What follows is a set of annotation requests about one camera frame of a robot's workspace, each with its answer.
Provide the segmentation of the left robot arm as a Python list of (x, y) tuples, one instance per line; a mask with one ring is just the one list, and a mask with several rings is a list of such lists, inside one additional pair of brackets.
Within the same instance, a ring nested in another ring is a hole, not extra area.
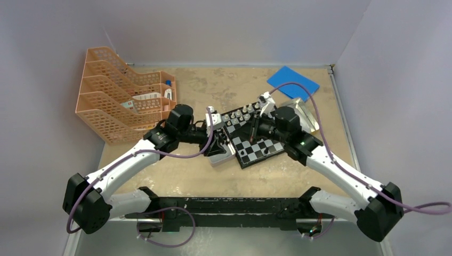
[(224, 153), (220, 136), (224, 126), (221, 114), (209, 106), (201, 126), (192, 120), (193, 109), (178, 104), (166, 119), (147, 131), (120, 158), (87, 176), (79, 173), (71, 176), (62, 206), (68, 214), (67, 233), (83, 230), (92, 234), (109, 219), (123, 214), (140, 212), (145, 218), (156, 216), (159, 204), (143, 189), (119, 197), (113, 194), (140, 171), (164, 157), (188, 159)]

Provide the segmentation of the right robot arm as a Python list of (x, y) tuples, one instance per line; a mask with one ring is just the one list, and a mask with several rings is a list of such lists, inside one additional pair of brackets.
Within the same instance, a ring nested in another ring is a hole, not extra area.
[(325, 142), (302, 129), (298, 111), (280, 107), (271, 117), (253, 114), (248, 120), (249, 138), (271, 139), (283, 144), (293, 160), (322, 174), (348, 197), (318, 190), (299, 203), (306, 217), (326, 213), (353, 222), (373, 241), (381, 242), (404, 215), (400, 206), (400, 188), (387, 185), (357, 171), (341, 159), (335, 158)]

